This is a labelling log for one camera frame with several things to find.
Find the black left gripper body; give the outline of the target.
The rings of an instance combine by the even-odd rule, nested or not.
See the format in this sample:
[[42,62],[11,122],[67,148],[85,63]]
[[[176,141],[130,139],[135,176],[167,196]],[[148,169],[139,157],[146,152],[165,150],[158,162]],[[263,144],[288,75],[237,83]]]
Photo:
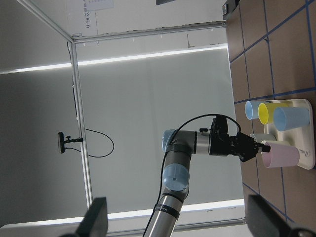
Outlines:
[[246,162],[254,157],[259,151],[259,145],[254,139],[246,134],[238,132],[236,136],[228,134],[210,135],[211,156],[226,157],[233,155],[239,157],[240,161]]

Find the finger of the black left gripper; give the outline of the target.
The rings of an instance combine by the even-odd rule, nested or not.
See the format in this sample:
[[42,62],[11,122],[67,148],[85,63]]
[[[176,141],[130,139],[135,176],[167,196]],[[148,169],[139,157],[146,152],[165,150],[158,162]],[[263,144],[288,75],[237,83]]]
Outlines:
[[271,147],[269,145],[265,144],[258,144],[258,152],[264,152],[264,153],[269,153],[271,150]]

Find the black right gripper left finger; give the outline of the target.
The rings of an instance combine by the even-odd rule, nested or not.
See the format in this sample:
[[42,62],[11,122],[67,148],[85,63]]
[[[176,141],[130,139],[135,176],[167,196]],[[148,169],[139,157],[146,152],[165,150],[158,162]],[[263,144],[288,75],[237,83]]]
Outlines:
[[107,233],[107,199],[96,197],[75,232],[63,234],[61,237],[106,237]]

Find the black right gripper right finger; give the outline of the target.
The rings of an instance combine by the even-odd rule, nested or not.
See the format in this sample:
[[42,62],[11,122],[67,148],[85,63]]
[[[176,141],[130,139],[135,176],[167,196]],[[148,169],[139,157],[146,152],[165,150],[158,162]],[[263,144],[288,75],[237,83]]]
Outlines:
[[316,233],[304,227],[291,226],[259,195],[249,195],[246,223],[255,237],[314,237]]

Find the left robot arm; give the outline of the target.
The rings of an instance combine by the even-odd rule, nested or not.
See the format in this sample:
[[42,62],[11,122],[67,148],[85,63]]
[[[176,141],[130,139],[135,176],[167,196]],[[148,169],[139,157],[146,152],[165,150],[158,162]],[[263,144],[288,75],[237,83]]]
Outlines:
[[143,233],[145,237],[169,237],[180,216],[189,193],[190,162],[192,155],[226,157],[233,155],[242,162],[254,158],[259,152],[269,152],[270,146],[257,143],[248,135],[238,132],[230,136],[227,129],[206,131],[167,130],[163,135],[165,151],[162,167],[162,194]]

